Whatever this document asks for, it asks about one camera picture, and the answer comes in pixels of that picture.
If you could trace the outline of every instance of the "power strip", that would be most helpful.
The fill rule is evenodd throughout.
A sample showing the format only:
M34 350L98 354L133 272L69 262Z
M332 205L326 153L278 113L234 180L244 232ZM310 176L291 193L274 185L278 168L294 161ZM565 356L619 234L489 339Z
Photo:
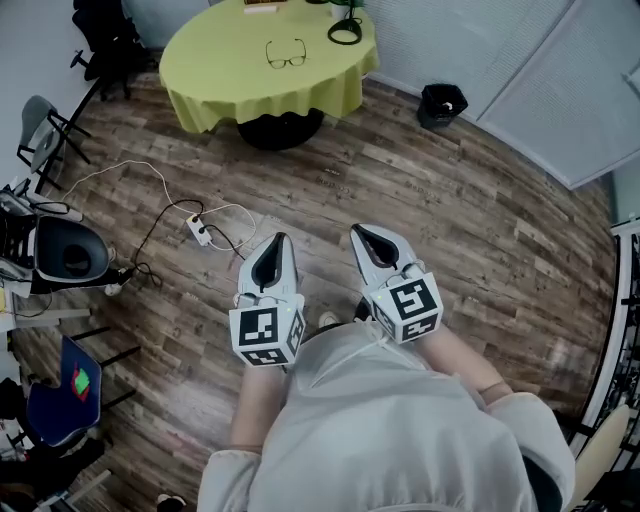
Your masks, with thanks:
M187 219L187 226L189 226L189 229L193 233L193 236L196 237L196 240L202 247L205 247L211 243L211 235L205 229L204 224L200 220L200 217L198 217L197 215L192 215L191 217L189 217Z

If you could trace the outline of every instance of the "cable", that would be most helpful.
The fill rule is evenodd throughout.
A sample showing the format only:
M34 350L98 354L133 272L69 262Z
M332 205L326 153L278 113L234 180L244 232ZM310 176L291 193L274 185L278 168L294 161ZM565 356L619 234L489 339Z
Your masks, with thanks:
M12 311L7 311L5 309L5 310L0 311L0 313L4 313L6 315L20 316L22 318L35 318L37 316L42 315L45 311L47 311L51 307L52 303L53 303L53 290L51 288L49 288L49 302L42 309L42 311L38 311L37 313L34 313L33 315L23 315L22 313L16 313L16 312L12 312Z
M207 228L214 228L216 231L218 231L218 233L220 233L224 239L229 242L229 245L231 246L230 249L223 249L222 247L218 247L217 245L215 245L213 242L209 242L209 245L211 247L214 247L215 249L218 249L219 251L233 251L235 252L238 256L240 256L243 260L246 260L247 258L245 258L242 254L240 254L240 251L238 251L238 248L235 247L233 245L233 242L231 240L229 240L229 237L227 235L225 235L222 230L216 226L215 224L205 224L203 227L203 229L207 229Z
M355 13L356 13L356 3L355 2L349 2L349 11L347 11L347 14L345 15L344 19L351 18L358 25L362 25L362 18L356 18L355 17Z
M147 240L149 240L151 233L153 233L153 230L156 228L156 226L158 225L158 222L160 221L162 216L165 214L165 212L169 208L174 208L174 207L178 208L179 210L182 210L182 208L180 208L179 206L176 206L180 203L197 203L200 205L200 208L204 210L204 204L202 203L202 201L199 201L197 199L178 199L176 202L172 201L171 204L168 204L167 206L165 206L164 209L160 212L160 214L156 217L156 220L153 222L153 226L151 226L151 229L147 232L147 235L144 237L144 240L142 240L142 243L140 244L138 249L136 249L136 252L133 255L133 260L132 260L133 268L135 268L142 275L149 277L151 279L151 282L158 287L162 286L162 278L151 270L151 267L149 266L148 263L145 263L145 262L138 263L138 256L140 255L140 251L142 251L142 248L147 243Z
M26 198L26 199L29 202L29 206L31 206L31 208L33 208L34 210L40 210L41 212L44 212L44 213L51 213L53 215L66 215L71 211L71 206L69 206L67 203L63 203L62 201L44 201L42 203L32 203L31 201L29 201L29 198ZM67 209L67 211L56 212L55 210L48 210L47 208L41 208L41 206L47 205L47 204L61 204Z
M0 270L0 281L2 281L2 287L4 288L4 282L9 281L10 283L33 283L30 279L20 279L19 277L13 277L8 274L5 274Z
M75 188L76 188L80 183L82 183L83 181L86 181L86 180L88 180L89 178L91 178L91 177L93 177L93 176L97 176L98 174L105 173L105 172L110 171L110 170L112 170L112 169L117 169L118 167L121 167L121 166L122 166L122 165L124 165L124 164L141 164L141 165L146 165L146 166L150 167L150 168L151 168L151 170L152 170L153 172L155 172L158 176L160 176L160 178L162 179L162 185L163 185L163 187L164 187L164 193L166 194L167 199L169 200L169 202L170 202L172 205L175 205L175 204L176 204L176 202L175 202L175 201L173 201L173 199L171 199L171 196L169 195L169 190L167 189L167 181L165 180L165 178L164 178L163 174L162 174L160 171L158 171L158 169L156 169L156 168L155 168L153 165L151 165L149 162L142 162L142 161L138 161L138 160L125 160L124 162L120 162L119 164L112 165L111 167L107 167L106 169L102 169L101 171L97 171L97 172L91 173L91 174L89 174L88 176L85 176L84 178L79 179L78 181L76 181L76 182L74 183L73 187L71 187L71 188L69 189L69 192L67 192L64 196L62 196L62 200L61 200L61 201L64 201L64 200L67 198L67 196L68 196L69 194L71 194L71 192L73 192L73 191L75 190ZM223 206L218 206L217 208L211 208L210 210L201 211L201 212L199 212L199 213L198 213L198 212L193 212L193 211L191 211L191 210L187 210L187 209L185 209L185 208L180 208L179 206L176 206L176 208L177 208L178 210L181 210L181 211L185 212L185 213L190 213L190 214L193 214L193 215L203 216L203 215L207 215L207 214L209 214L209 213L214 213L214 212L217 212L217 211L220 211L220 210L224 210L225 208L230 208L230 207L232 207L232 206L235 206L235 207L240 208L241 210L243 210L243 211L244 211L244 212L249 216L249 218L251 219L251 223L253 224L253 233L251 233L251 236L250 236L249 238L247 238L244 242L241 242L241 243L239 243L238 245L233 246L233 247L234 247L234 249L238 249L239 247L242 247L244 244L246 244L247 242L249 242L249 241L250 241L250 240L255 236L256 231L257 231L256 221L255 221L255 219L253 218L253 215L251 215L251 213L249 212L249 210L247 210L247 209L246 209L244 206L242 206L241 204L236 204L236 203L225 204L225 205L223 205Z

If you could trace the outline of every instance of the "black trash can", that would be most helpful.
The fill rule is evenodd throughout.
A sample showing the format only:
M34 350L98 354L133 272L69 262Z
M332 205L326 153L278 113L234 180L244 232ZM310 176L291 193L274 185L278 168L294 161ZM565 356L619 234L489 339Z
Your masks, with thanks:
M418 121L427 129L445 127L468 106L462 91L455 85L427 85L422 90Z

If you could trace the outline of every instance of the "marker cube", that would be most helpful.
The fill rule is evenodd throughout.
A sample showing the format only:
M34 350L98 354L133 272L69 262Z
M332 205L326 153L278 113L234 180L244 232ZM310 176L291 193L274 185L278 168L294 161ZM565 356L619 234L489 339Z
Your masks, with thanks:
M366 290L373 317L397 343L412 341L440 327L442 299L433 274Z
M293 364L306 323L289 303L229 311L233 351L251 366Z

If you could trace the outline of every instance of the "white cable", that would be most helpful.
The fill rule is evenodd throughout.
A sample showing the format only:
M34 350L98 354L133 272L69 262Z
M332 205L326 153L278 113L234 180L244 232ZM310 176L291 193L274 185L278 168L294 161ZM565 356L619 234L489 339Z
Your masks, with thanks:
M119 164L116 165L112 165L111 167L107 167L106 169L102 169L101 171L97 171L97 172L93 172L87 176L85 176L84 178L79 179L78 181L76 181L73 184L73 187L71 187L69 189L69 192L67 192L64 196L62 196L62 199L60 200L60 202L64 202L64 200L67 198L67 196L69 194L71 194L71 192L73 192L75 190L75 188L82 183L83 181L88 180L89 178L93 177L93 176L97 176L98 174L102 174L104 172L110 171L112 169L117 169L118 167L124 165L124 164L143 164L146 165L148 167L151 168L151 170L153 172L155 172L158 176L160 176L160 179L162 179L162 185L164 187L164 193L167 196L167 199L169 200L169 202L173 205L174 208L177 208L178 210L181 210L185 213L191 213L193 215L198 215L199 217L202 217L203 215L207 215L209 213L214 213L220 210L223 210L224 208L229 208L231 206L235 206L237 208L242 209L251 219L251 223L253 224L253 233L251 233L251 236L249 238L247 238L244 242L234 246L233 248L222 248L222 247L218 247L216 245L214 245L213 243L209 242L209 245L211 245L211 247L214 247L215 249L218 249L219 251L233 251L233 249L237 249L238 247L242 247L244 244L246 244L247 242L249 242L256 234L257 231L257 226L256 226L256 221L253 218L253 215L251 215L251 213L249 213L249 210L247 210L244 206L242 206L241 204L236 204L236 203L230 203L230 204L225 204L223 206L218 206L217 208L211 208L210 210L207 210L205 212L199 213L199 212L192 212L191 210L187 210L186 208L182 208L181 206L177 206L173 203L173 199L171 199L171 196L169 195L169 190L167 189L167 181L164 179L164 176L162 175L162 173L156 169L153 165L151 165L149 162L141 162L138 160L125 160L124 162L120 162Z

